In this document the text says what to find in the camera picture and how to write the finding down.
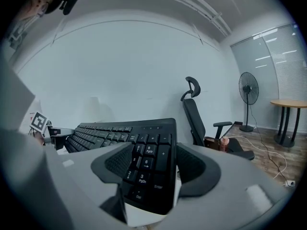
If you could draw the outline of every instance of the wooden tabletop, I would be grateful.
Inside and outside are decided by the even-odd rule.
[[[280,105],[285,107],[294,107],[294,108],[307,108],[307,101],[298,101],[298,100],[271,100],[273,105]]]

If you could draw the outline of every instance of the wooden floor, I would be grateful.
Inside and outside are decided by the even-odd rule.
[[[227,133],[227,136],[246,137],[255,147],[266,150],[266,148],[261,144],[261,139],[256,129],[254,129],[253,132],[246,133],[241,131],[239,127],[240,126],[238,125],[234,125]],[[259,132],[261,133],[263,143],[269,151],[280,153],[286,158],[287,168],[283,172],[283,175],[287,180],[295,181],[295,183],[297,183],[300,180],[307,162],[307,134],[297,133],[295,137],[295,145],[292,148],[285,148],[274,141],[273,136],[276,134],[276,130],[259,128]],[[243,150],[254,151],[255,159],[252,162],[257,165],[257,167],[264,170],[271,177],[277,175],[277,167],[271,160],[269,160],[267,152],[252,147],[244,138],[236,137],[236,139],[240,142]],[[270,156],[280,167],[280,170],[283,170],[285,167],[284,159],[273,153],[270,153]],[[275,180],[281,184],[285,183],[285,179],[281,175],[277,176]]]

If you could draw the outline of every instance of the power cord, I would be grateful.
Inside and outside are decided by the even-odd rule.
[[[257,129],[258,133],[259,133],[259,136],[260,136],[260,139],[261,139],[261,143],[262,143],[262,145],[266,148],[266,150],[262,150],[262,149],[260,149],[260,148],[255,147],[255,146],[249,141],[249,139],[247,139],[246,137],[243,137],[243,136],[232,136],[232,137],[242,137],[242,138],[246,139],[246,140],[250,143],[250,145],[252,145],[254,148],[259,149],[259,150],[261,150],[261,151],[266,151],[266,152],[268,153],[269,160],[271,160],[271,161],[275,164],[275,166],[277,167],[277,169],[278,169],[278,171],[279,171],[278,174],[277,174],[273,179],[275,179],[279,174],[281,174],[281,175],[283,176],[283,178],[285,179],[285,181],[286,181],[288,187],[291,187],[291,186],[288,184],[287,179],[285,178],[285,176],[284,176],[283,173],[282,173],[282,172],[284,172],[285,169],[287,168],[287,160],[286,160],[286,158],[285,158],[284,156],[282,156],[281,154],[277,153],[277,152],[269,151],[269,149],[267,148],[267,146],[263,143],[262,136],[261,136],[261,134],[260,134],[260,132],[259,132],[259,130],[258,130],[258,127],[257,127],[257,120],[255,119],[255,117],[254,117],[254,115],[253,115],[253,111],[252,111],[252,109],[251,109],[251,106],[250,106],[250,112],[251,112],[251,115],[252,115],[252,117],[254,118],[254,120],[255,120],[255,122],[256,122],[256,125],[255,125],[255,126],[256,126],[256,129]],[[285,167],[284,167],[284,169],[283,169],[282,171],[279,169],[279,166],[270,158],[270,154],[269,154],[269,153],[277,154],[277,155],[281,156],[281,157],[284,159]]]

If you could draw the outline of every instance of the black office chair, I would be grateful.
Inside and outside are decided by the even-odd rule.
[[[181,97],[181,101],[183,103],[184,111],[187,115],[189,124],[191,126],[191,134],[193,136],[193,144],[198,146],[205,147],[204,137],[206,134],[206,129],[202,123],[201,116],[198,112],[196,103],[193,99],[185,99],[187,94],[191,94],[191,98],[196,97],[201,92],[201,87],[199,86],[196,79],[192,77],[186,77],[186,80],[189,83],[190,90],[185,92]],[[213,124],[213,127],[218,127],[215,139],[219,139],[222,129],[224,126],[232,125],[232,122],[221,122]],[[246,158],[248,160],[253,160],[255,154],[253,151],[243,151],[240,143],[235,138],[229,139],[228,151],[227,153],[232,153],[234,155]]]

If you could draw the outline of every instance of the person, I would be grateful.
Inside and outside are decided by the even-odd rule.
[[[23,21],[34,16],[43,16],[53,12],[63,0],[27,0],[16,16],[16,20]]]

